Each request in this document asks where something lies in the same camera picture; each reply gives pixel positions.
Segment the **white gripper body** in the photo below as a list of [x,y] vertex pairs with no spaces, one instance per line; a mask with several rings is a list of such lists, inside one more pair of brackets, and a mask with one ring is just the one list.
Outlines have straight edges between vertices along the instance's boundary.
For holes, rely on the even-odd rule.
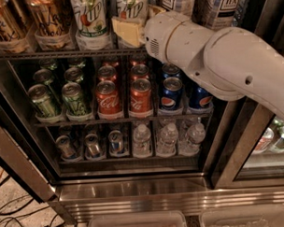
[[166,51],[170,36],[183,22],[189,21],[175,11],[166,11],[150,18],[144,28],[145,47],[147,53],[162,63],[167,63]]

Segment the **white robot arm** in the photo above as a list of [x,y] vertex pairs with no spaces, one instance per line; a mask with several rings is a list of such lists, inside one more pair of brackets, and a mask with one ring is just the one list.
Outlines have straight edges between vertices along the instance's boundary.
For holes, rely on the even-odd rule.
[[213,96],[251,98],[284,120],[284,57],[252,32],[214,32],[175,11],[157,13],[145,24],[111,20],[128,44],[143,43],[151,57],[175,65]]

